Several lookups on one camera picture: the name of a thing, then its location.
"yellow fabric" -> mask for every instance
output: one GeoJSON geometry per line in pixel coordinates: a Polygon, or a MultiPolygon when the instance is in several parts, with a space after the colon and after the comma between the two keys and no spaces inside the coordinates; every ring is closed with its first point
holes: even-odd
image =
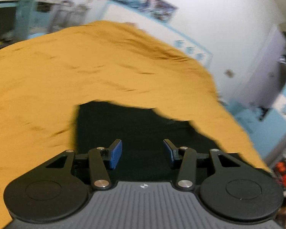
{"type": "Polygon", "coordinates": [[[267,168],[197,61],[130,25],[94,22],[0,50],[0,228],[10,221],[5,186],[73,148],[76,106],[95,99],[190,120],[221,149],[267,168]]]}

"gray ribbed plate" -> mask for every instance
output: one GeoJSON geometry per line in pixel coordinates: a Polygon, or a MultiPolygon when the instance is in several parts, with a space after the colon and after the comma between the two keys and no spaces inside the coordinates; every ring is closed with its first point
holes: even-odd
{"type": "Polygon", "coordinates": [[[222,221],[200,205],[194,194],[170,183],[119,182],[95,192],[78,213],[58,222],[12,221],[6,229],[279,229],[274,221],[236,225],[222,221]]]}

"metal screw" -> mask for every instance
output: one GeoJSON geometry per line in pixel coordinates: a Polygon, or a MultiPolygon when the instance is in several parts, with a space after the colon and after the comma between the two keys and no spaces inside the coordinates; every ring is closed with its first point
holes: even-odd
{"type": "Polygon", "coordinates": [[[193,183],[189,180],[181,180],[178,182],[178,185],[182,188],[189,188],[192,187],[193,183]]]}
{"type": "Polygon", "coordinates": [[[94,185],[99,188],[106,188],[109,185],[109,182],[106,180],[97,180],[94,182],[94,185]]]}

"white panel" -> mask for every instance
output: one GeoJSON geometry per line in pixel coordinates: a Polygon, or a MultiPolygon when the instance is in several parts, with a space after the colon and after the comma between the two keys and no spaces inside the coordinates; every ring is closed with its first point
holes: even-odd
{"type": "Polygon", "coordinates": [[[125,8],[122,5],[118,5],[115,3],[110,4],[102,19],[121,23],[136,23],[138,28],[145,30],[153,37],[164,41],[165,43],[174,47],[176,47],[176,40],[180,40],[181,47],[178,49],[187,53],[187,50],[193,48],[193,53],[187,53],[187,55],[194,59],[199,57],[199,54],[202,54],[203,59],[198,60],[203,66],[206,66],[208,64],[208,61],[212,57],[211,54],[205,51],[201,46],[199,46],[199,44],[196,44],[195,42],[191,41],[186,36],[181,35],[177,31],[174,31],[173,29],[168,28],[161,23],[158,23],[153,19],[150,19],[144,15],[125,8]]]}
{"type": "Polygon", "coordinates": [[[286,109],[286,97],[284,95],[280,94],[278,96],[273,103],[273,108],[286,120],[286,114],[283,113],[284,108],[286,109]]]}

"mattress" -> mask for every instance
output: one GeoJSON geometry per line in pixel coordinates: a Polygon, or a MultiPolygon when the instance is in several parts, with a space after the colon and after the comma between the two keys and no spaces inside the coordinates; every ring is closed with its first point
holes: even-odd
{"type": "Polygon", "coordinates": [[[98,21],[0,50],[0,228],[11,220],[5,186],[74,148],[78,104],[92,100],[190,121],[222,150],[267,169],[199,62],[131,25],[98,21]]]}

